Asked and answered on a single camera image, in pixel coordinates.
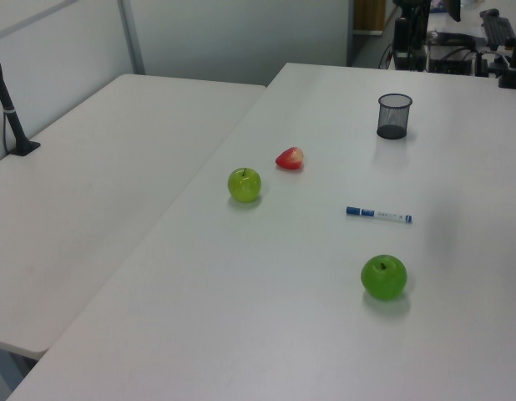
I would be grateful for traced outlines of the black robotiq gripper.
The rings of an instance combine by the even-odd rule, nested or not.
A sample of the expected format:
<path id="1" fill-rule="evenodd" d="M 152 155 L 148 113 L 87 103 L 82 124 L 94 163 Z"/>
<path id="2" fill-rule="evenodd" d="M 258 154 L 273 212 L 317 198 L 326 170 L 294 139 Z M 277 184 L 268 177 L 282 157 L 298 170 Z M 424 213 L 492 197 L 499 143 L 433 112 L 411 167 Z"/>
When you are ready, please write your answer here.
<path id="1" fill-rule="evenodd" d="M 410 20 L 408 17 L 399 17 L 395 20 L 394 32 L 395 32 L 395 49 L 396 50 L 408 50 L 409 49 L 409 29 L 410 29 Z"/>

